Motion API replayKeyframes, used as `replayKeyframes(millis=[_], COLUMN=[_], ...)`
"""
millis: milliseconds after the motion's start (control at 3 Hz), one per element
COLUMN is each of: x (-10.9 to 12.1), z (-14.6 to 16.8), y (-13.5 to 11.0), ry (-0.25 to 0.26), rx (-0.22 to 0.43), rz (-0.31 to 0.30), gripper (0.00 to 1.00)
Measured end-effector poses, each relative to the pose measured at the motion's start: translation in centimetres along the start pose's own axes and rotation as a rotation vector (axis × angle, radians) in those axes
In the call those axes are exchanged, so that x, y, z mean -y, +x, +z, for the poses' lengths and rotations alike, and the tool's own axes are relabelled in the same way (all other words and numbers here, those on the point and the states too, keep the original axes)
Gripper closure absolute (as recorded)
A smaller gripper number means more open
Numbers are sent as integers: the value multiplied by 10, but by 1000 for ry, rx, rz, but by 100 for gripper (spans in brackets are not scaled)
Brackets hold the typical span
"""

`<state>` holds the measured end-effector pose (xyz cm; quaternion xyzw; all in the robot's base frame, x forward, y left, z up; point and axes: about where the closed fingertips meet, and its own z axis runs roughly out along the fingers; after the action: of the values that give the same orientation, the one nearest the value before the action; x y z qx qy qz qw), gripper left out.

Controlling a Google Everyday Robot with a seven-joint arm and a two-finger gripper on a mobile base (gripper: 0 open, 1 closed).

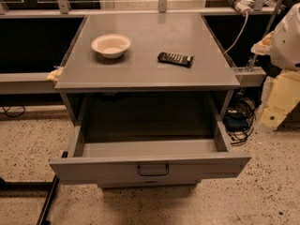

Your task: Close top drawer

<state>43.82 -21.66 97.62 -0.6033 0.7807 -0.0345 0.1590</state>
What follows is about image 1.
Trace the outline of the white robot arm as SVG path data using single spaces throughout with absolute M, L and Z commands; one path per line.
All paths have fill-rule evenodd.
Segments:
M 269 55 L 271 63 L 281 69 L 300 70 L 300 3 L 295 4 L 276 28 L 254 44 L 251 51 Z

